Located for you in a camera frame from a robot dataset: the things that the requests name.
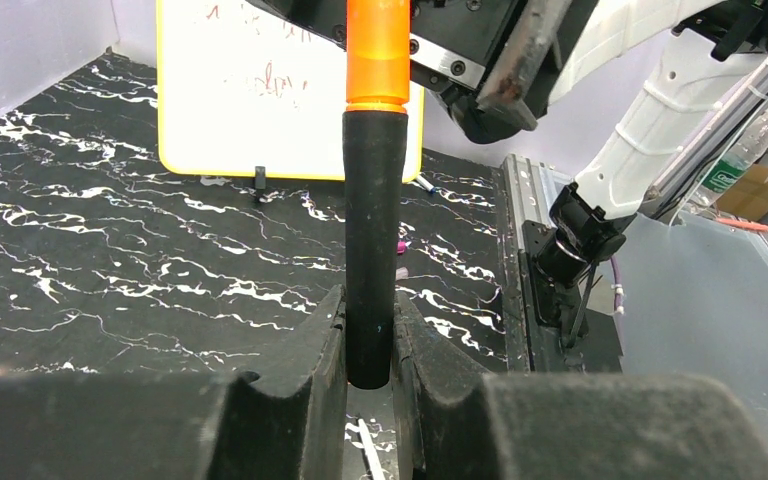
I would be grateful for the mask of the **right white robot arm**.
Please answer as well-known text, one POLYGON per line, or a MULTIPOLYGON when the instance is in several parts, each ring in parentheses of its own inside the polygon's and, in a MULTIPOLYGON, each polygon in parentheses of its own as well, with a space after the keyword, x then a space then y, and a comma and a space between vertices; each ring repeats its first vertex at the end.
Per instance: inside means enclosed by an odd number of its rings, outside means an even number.
POLYGON ((669 42, 595 157, 550 210, 535 256, 544 321, 624 243, 644 194, 693 127, 768 55, 768 1, 263 1, 260 8, 348 56, 343 162, 348 196, 347 343, 384 348, 394 323, 395 170, 406 87, 431 90, 476 144, 532 131, 581 80, 660 34, 669 42))

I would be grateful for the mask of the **black orange-tipped marker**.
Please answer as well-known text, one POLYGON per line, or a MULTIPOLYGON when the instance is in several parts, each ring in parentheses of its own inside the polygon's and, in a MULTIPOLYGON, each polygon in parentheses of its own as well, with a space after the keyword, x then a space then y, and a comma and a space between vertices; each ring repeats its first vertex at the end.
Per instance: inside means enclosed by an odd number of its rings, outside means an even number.
POLYGON ((403 113, 343 114, 347 376, 364 390, 390 375, 407 126, 403 113))

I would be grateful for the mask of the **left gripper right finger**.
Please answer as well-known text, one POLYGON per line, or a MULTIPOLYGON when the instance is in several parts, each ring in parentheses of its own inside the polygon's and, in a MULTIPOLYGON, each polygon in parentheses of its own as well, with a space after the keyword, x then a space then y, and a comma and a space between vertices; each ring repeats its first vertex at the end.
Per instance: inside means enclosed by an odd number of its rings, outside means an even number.
POLYGON ((724 385, 693 375, 493 373, 395 300, 403 479, 768 479, 724 385))

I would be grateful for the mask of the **orange marker cap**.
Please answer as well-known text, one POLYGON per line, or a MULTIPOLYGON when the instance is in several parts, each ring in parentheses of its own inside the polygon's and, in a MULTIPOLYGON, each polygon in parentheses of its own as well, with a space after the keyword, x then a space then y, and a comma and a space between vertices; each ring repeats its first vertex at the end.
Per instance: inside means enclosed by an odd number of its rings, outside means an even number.
POLYGON ((406 0, 347 2, 348 111, 406 112, 410 20, 411 4, 406 0))

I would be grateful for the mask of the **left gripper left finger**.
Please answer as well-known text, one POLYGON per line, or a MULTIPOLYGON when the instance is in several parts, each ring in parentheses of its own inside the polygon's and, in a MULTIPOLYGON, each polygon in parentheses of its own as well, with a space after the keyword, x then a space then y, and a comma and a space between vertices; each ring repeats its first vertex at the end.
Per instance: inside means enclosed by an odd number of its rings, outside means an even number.
POLYGON ((343 296, 232 373, 0 373, 0 479, 340 478, 343 296))

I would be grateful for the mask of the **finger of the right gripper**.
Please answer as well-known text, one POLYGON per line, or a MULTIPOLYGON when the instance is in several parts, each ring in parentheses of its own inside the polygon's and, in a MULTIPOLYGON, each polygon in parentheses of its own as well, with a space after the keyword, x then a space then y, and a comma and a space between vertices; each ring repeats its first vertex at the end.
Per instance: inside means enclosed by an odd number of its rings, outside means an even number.
POLYGON ((520 130, 532 130, 537 118, 525 97, 556 41, 570 0, 529 1, 497 61, 477 94, 479 109, 520 130))

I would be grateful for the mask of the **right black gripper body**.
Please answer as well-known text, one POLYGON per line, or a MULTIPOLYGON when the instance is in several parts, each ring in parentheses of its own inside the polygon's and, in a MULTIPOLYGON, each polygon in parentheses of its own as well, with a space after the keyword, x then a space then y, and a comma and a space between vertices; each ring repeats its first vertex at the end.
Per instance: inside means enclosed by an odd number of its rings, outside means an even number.
POLYGON ((410 77, 426 88, 475 144, 533 131, 546 115, 552 89, 594 16, 593 1, 571 1, 537 78, 525 97, 537 118, 520 130, 477 106, 476 97, 529 1, 412 1, 410 77))

